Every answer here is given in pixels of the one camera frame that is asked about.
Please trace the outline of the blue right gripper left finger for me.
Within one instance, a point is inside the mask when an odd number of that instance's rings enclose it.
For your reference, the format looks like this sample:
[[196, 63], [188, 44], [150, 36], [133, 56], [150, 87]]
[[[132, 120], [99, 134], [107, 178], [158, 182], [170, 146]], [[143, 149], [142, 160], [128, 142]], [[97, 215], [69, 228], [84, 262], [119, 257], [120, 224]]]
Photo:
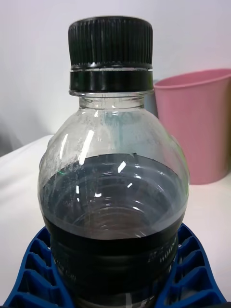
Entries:
[[73, 308], [51, 255], [50, 234], [42, 228], [30, 242], [5, 308]]

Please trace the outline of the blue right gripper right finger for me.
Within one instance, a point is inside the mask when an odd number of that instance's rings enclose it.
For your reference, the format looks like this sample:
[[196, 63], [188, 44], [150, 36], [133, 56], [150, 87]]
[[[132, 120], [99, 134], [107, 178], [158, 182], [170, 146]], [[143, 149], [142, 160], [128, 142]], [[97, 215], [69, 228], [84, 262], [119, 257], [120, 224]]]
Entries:
[[178, 238], [176, 260], [156, 307], [205, 308], [225, 304], [198, 238], [185, 224], [181, 225]]

